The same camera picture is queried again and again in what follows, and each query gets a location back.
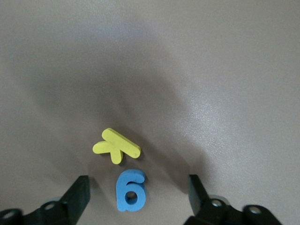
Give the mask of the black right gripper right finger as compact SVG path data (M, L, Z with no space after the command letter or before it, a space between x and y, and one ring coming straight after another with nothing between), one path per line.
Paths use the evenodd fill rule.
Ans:
M189 175L188 188L193 215L185 225L281 225L263 206L246 205L239 211L219 197L210 197L196 174Z

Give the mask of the yellow foam letter K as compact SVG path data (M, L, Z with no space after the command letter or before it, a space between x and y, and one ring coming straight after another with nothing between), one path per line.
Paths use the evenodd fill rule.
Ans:
M92 151L95 154L110 154L111 161L119 165L123 160L123 154L131 158L139 158L141 148L112 128L105 129L101 134L103 141L96 143Z

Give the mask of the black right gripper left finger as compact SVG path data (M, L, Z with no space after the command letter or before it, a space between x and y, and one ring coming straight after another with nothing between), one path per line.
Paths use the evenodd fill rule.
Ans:
M76 225L90 201L90 179L79 176L57 201L24 215L21 209L0 211L0 225Z

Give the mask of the blue foam digit six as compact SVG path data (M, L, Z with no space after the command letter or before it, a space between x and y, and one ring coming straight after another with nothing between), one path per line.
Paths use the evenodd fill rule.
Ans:
M146 175L137 169L122 172L116 182L116 202L119 211L139 211L146 203Z

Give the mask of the brown table cover sheet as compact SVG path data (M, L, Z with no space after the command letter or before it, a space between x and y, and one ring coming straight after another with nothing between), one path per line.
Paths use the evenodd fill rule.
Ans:
M107 128L140 157L95 154ZM128 169L147 199L121 212ZM182 225L189 174L300 225L300 0L0 0L0 210L85 174L78 225Z

